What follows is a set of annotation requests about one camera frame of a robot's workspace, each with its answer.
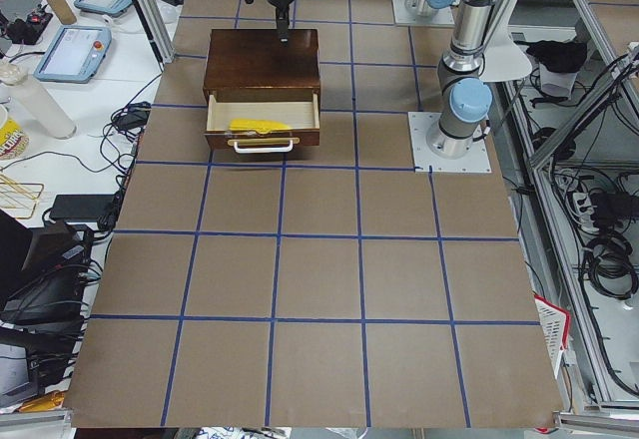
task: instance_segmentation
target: yellow object in drawer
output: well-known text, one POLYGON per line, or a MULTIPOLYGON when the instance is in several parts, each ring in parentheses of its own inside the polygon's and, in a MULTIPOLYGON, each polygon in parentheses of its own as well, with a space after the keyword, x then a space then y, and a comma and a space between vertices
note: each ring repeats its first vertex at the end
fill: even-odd
POLYGON ((267 135, 270 132, 281 130, 290 130, 291 126, 286 123, 276 122, 274 120, 252 120, 249 118, 233 118, 229 124, 229 130, 232 132, 242 132, 250 130, 260 135, 267 135))

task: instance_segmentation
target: white bottle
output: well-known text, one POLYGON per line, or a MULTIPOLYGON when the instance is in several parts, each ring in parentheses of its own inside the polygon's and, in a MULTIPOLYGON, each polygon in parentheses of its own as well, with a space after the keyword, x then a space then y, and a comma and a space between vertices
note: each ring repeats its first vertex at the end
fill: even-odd
POLYGON ((26 68, 0 62, 0 82, 9 87, 11 97, 18 100, 49 135, 63 140, 76 133, 76 124, 26 68))

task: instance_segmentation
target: white cylinder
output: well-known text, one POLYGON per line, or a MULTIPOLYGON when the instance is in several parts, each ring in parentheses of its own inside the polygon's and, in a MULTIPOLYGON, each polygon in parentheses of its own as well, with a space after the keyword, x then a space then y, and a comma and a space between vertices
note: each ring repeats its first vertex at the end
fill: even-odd
POLYGON ((76 133, 76 125, 49 95, 49 92, 31 75, 22 83, 9 85, 12 98, 22 106, 49 132, 59 139, 71 138, 76 133))

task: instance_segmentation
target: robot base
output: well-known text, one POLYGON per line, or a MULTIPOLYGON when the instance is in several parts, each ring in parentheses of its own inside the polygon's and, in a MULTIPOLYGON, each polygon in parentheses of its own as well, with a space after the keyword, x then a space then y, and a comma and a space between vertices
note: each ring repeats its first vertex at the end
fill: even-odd
POLYGON ((454 26, 455 21, 452 18, 450 7, 442 8, 431 17, 422 17, 408 10, 404 2, 405 0, 392 0, 392 12, 395 16, 395 25, 442 28, 452 28, 454 26))
MULTIPOLYGON (((426 135, 430 126, 439 120, 439 116, 439 113, 408 112, 415 171, 428 173, 432 169, 436 173, 491 173, 490 160, 483 140, 474 142, 466 155, 454 160, 441 157, 428 146, 426 135)), ((481 129, 477 127, 475 137, 479 135, 481 129)))

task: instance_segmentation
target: brown wooden box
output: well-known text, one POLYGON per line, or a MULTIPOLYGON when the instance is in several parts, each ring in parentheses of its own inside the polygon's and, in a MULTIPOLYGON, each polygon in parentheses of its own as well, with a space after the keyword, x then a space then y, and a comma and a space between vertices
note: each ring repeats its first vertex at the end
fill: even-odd
POLYGON ((212 30, 203 91, 212 149, 252 153, 318 145, 318 31, 291 30, 282 43, 275 30, 212 30), (235 118, 273 120, 291 129, 231 132, 235 118))

